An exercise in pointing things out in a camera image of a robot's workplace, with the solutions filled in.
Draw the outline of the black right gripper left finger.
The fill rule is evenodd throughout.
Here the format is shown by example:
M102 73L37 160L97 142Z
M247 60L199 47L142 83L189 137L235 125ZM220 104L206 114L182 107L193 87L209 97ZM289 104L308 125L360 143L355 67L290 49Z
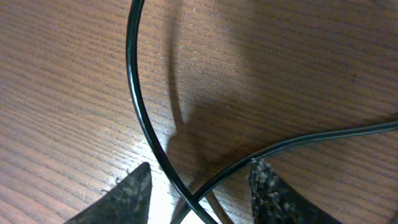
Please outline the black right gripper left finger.
M65 224L146 224L151 193L150 165L143 162L97 202Z

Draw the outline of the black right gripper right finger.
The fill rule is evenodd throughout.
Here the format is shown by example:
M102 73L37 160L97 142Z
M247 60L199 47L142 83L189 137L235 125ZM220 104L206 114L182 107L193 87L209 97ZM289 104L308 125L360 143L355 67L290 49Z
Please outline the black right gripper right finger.
M262 159L251 161L249 187L255 224L341 223L299 194Z

